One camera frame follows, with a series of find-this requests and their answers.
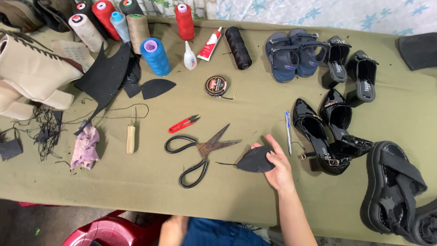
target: blue jeans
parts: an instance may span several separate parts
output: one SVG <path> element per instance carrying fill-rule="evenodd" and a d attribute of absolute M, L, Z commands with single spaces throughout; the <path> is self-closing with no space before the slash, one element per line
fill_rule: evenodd
<path fill-rule="evenodd" d="M 238 223 L 192 217 L 182 246 L 270 246 L 270 244 Z"/>

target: blue pen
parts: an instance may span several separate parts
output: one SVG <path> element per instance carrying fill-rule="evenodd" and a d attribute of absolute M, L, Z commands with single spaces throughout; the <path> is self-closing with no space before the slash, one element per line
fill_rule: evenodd
<path fill-rule="evenodd" d="M 287 143 L 288 143 L 288 152 L 291 155 L 291 134 L 290 134 L 290 113 L 285 111 L 285 126 L 287 127 Z"/>

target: black thread roll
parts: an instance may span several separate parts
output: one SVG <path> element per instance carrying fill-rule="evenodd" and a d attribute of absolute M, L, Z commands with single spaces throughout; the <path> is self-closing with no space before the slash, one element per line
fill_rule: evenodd
<path fill-rule="evenodd" d="M 240 70 L 244 70 L 252 65 L 249 53 L 244 45 L 243 38 L 237 27 L 230 27 L 225 32 L 226 39 L 228 40 L 229 47 L 235 58 L 235 63 Z"/>
<path fill-rule="evenodd" d="M 88 17 L 88 19 L 93 23 L 93 25 L 96 27 L 97 31 L 99 31 L 100 34 L 102 34 L 103 39 L 108 40 L 111 38 L 109 33 L 106 31 L 106 29 L 103 27 L 103 25 L 100 23 L 100 21 L 97 19 L 97 17 L 94 15 L 92 10 L 92 5 L 86 4 L 86 3 L 78 3 L 73 8 L 74 14 L 84 14 Z"/>
<path fill-rule="evenodd" d="M 126 2 L 126 4 L 129 4 L 130 1 L 132 1 L 132 3 L 129 6 L 125 6 L 124 3 Z M 138 2 L 136 0 L 123 0 L 120 2 L 120 11 L 122 13 L 124 13 L 126 16 L 130 15 L 130 14 L 142 14 L 144 15 L 143 11 L 141 10 Z"/>

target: gray floor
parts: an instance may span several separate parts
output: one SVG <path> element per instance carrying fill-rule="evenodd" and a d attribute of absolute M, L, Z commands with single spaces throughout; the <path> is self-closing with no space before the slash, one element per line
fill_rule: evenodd
<path fill-rule="evenodd" d="M 0 245 L 60 246 L 74 230 L 111 211 L 90 207 L 20 207 L 17 202 L 0 200 Z M 126 212 L 121 216 L 141 225 L 149 215 Z M 274 237 L 277 242 L 282 240 L 280 234 Z M 316 239 L 319 246 L 391 246 L 325 237 Z"/>

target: hand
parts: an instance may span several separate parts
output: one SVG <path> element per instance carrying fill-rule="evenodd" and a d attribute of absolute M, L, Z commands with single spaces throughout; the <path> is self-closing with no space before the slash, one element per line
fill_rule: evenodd
<path fill-rule="evenodd" d="M 288 162 L 284 151 L 279 146 L 277 141 L 272 137 L 272 135 L 267 134 L 267 140 L 273 146 L 274 151 L 267 153 L 267 159 L 275 165 L 275 168 L 265 172 L 267 181 L 278 191 L 278 192 L 294 192 L 295 183 L 293 181 L 293 176 L 291 175 L 291 166 Z M 261 147 L 259 143 L 254 143 L 251 149 Z"/>
<path fill-rule="evenodd" d="M 158 246 L 181 246 L 187 233 L 190 217 L 172 215 L 161 226 Z"/>

